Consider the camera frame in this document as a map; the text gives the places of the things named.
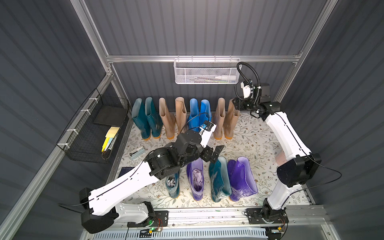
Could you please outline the blue rain boot front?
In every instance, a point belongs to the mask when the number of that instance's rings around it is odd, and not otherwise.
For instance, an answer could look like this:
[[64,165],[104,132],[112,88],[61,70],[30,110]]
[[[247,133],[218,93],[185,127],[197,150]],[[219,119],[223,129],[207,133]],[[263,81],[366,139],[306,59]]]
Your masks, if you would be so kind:
[[193,98],[190,100],[190,116],[188,118],[188,130],[193,130],[195,132],[199,132],[200,126],[200,111],[198,100]]

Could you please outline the blue rain boot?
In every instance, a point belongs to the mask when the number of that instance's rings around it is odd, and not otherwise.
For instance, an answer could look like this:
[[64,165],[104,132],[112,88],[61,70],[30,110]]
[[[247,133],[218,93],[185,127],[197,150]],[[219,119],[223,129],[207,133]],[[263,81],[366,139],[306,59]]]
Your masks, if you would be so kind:
[[201,109],[200,109],[200,117],[199,123],[202,125],[205,121],[212,120],[211,106],[210,102],[206,99],[201,100]]
[[193,98],[190,100],[190,116],[188,118],[188,130],[193,130],[195,132],[199,132],[200,126],[200,111],[198,100]]

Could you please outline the beige rain boot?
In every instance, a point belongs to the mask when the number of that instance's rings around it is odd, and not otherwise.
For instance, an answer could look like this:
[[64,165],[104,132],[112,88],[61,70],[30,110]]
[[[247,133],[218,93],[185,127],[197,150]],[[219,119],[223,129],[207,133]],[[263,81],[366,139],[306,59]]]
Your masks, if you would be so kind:
[[176,107],[176,123],[178,126],[178,132],[183,133],[184,125],[187,122],[187,109],[185,105],[185,99],[183,97],[177,97],[175,99],[175,107]]
[[166,130],[166,137],[172,140],[175,137],[176,119],[175,116],[169,112],[165,98],[159,98],[159,114]]
[[216,129],[214,131],[214,138],[216,140],[221,140],[223,137],[223,125],[224,125],[225,117],[226,117],[225,99],[219,98],[215,115],[213,117],[213,123],[216,125]]
[[232,139],[234,136],[234,129],[237,125],[241,112],[235,108],[233,103],[234,99],[230,99],[228,112],[224,120],[224,135],[226,139]]

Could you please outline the blue rain boot back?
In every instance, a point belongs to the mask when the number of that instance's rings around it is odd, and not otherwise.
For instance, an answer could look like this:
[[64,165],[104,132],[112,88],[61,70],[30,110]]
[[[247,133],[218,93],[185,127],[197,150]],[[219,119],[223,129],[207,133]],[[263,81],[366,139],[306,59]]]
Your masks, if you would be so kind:
[[200,109],[200,117],[199,123],[202,125],[205,121],[212,120],[211,106],[210,102],[206,99],[201,100],[201,109]]

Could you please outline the dark green boot back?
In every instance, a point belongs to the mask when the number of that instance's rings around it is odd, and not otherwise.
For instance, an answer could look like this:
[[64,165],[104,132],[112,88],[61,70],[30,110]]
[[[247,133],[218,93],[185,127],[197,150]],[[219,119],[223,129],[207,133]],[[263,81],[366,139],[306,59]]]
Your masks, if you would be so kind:
[[152,97],[147,97],[145,100],[145,115],[152,130],[153,137],[159,139],[162,134],[163,122],[159,113],[156,111]]

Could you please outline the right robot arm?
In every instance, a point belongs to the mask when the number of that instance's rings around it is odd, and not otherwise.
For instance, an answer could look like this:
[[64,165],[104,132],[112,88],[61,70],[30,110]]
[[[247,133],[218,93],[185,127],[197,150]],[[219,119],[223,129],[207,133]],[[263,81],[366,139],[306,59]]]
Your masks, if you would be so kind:
[[321,163],[318,154],[312,151],[300,139],[288,115],[281,110],[279,102],[253,103],[253,99],[230,101],[236,110],[251,111],[261,118],[278,139],[285,162],[277,168],[278,181],[272,193],[264,200],[264,211],[281,211],[288,198],[303,190],[302,185],[310,180]]

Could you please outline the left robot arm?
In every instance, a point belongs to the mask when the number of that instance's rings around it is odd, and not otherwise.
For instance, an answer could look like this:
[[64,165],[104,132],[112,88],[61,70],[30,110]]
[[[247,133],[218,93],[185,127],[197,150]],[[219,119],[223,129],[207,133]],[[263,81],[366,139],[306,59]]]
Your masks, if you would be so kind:
[[155,218],[150,202],[138,205],[122,201],[138,190],[176,174],[189,163],[202,159],[215,163],[224,146],[207,145],[211,133],[188,130],[178,135],[175,142],[150,151],[131,171],[98,189],[80,191],[82,227],[90,234],[102,232],[118,222],[148,225]]

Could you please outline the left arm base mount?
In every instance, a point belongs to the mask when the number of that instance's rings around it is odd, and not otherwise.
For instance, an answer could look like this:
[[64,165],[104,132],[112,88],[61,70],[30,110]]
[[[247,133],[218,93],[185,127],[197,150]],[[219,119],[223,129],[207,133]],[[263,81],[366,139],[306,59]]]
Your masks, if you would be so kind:
[[149,216],[141,223],[129,222],[127,226],[130,228],[159,228],[168,225],[169,211],[152,211]]

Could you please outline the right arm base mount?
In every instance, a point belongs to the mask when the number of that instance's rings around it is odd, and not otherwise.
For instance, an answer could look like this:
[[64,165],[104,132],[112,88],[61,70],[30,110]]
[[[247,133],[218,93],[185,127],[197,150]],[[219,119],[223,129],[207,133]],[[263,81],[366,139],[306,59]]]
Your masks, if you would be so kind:
[[286,225],[289,223],[286,211],[271,210],[265,206],[262,208],[248,208],[244,212],[245,216],[251,225],[256,224],[280,224]]

